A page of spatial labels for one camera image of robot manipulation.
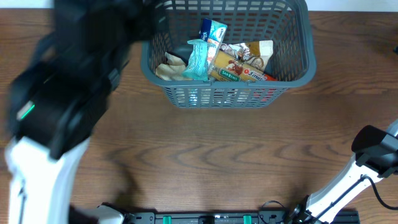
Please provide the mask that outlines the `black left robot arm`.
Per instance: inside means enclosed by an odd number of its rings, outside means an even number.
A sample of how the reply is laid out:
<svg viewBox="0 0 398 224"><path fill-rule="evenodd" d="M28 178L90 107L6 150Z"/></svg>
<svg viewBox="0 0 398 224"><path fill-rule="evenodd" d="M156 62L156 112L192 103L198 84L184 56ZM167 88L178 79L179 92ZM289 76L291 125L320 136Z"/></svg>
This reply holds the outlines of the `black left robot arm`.
<svg viewBox="0 0 398 224"><path fill-rule="evenodd" d="M10 85L10 223L122 223L70 205L75 174L117 89L130 47L153 37L159 1L58 0L53 31Z"/></svg>

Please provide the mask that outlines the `Kleenex tissue multipack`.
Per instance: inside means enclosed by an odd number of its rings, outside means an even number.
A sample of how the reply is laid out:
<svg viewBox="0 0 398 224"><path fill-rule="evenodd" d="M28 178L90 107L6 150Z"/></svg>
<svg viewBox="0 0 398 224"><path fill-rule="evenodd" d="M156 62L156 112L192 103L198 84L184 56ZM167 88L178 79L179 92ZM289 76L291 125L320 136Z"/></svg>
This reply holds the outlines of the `Kleenex tissue multipack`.
<svg viewBox="0 0 398 224"><path fill-rule="evenodd" d="M220 50L220 45L226 34L228 26L226 24L205 18L202 21L200 38L208 43L207 64L208 74L214 66L215 59Z"/></svg>

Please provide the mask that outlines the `San Remo pasta packet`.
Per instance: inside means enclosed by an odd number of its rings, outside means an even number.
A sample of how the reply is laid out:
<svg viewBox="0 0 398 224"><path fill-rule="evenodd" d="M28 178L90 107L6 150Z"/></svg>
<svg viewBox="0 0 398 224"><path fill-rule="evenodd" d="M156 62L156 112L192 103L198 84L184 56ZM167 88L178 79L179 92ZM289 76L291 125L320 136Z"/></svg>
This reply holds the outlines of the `San Remo pasta packet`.
<svg viewBox="0 0 398 224"><path fill-rule="evenodd" d="M218 52L210 75L223 82L276 81L275 78L222 51Z"/></svg>

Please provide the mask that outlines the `teal tissue pocket pack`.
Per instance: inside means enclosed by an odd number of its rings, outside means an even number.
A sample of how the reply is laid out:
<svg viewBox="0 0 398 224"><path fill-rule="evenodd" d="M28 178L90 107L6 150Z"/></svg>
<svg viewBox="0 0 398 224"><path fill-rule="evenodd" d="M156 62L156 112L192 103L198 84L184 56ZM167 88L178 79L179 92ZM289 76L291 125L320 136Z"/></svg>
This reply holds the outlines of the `teal tissue pocket pack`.
<svg viewBox="0 0 398 224"><path fill-rule="evenodd" d="M182 76L192 80L208 80L208 43L201 39L189 40L187 44L193 46L193 51L188 59L188 65L182 72Z"/></svg>

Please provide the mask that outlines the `beige snack bag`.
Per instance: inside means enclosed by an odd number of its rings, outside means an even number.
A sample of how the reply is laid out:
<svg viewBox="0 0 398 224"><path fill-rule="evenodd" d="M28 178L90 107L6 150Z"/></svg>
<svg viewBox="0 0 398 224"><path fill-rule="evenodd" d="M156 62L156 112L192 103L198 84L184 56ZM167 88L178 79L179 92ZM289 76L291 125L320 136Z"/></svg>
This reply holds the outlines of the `beige snack bag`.
<svg viewBox="0 0 398 224"><path fill-rule="evenodd" d="M246 44L221 44L220 50L241 61L249 60Z"/></svg>
<svg viewBox="0 0 398 224"><path fill-rule="evenodd" d="M187 78L182 75L182 72L186 69L185 62L168 52L165 53L166 63L160 64L155 69L155 75L166 81L188 81L191 78Z"/></svg>

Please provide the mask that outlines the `beige brown snack pouch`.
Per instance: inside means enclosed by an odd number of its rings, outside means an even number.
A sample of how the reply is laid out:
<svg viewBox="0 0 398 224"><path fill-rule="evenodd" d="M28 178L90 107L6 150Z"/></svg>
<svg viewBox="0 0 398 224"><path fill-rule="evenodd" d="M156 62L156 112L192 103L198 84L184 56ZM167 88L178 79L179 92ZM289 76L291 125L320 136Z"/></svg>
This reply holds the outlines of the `beige brown snack pouch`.
<svg viewBox="0 0 398 224"><path fill-rule="evenodd" d="M242 43L243 61L258 70L264 71L273 55L273 45L272 40Z"/></svg>

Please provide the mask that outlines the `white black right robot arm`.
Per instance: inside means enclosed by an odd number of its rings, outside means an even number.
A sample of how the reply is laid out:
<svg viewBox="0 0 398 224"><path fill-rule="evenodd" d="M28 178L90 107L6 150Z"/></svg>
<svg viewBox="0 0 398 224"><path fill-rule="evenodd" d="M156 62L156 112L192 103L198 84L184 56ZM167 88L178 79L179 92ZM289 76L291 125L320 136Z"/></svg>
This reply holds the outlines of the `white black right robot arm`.
<svg viewBox="0 0 398 224"><path fill-rule="evenodd" d="M353 155L344 168L322 189L304 198L290 213L292 223L331 223L338 212L363 190L371 186L379 203L376 183L397 174L397 121L383 131L367 125L356 135Z"/></svg>

